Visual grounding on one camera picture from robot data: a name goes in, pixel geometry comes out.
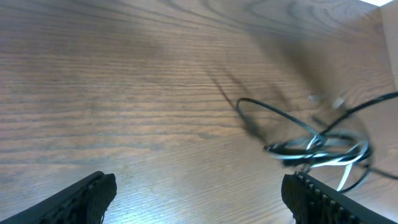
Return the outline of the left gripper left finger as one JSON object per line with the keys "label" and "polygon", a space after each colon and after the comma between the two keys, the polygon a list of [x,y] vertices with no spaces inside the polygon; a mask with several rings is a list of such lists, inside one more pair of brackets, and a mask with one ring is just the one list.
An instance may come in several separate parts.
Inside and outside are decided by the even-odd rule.
{"label": "left gripper left finger", "polygon": [[115,175],[96,171],[1,224],[102,224],[116,194]]}

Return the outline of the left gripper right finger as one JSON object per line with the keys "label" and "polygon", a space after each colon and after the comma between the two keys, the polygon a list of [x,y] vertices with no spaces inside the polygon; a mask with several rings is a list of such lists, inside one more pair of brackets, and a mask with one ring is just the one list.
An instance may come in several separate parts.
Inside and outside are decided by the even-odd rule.
{"label": "left gripper right finger", "polygon": [[281,196],[300,224],[396,224],[303,172],[284,175]]}

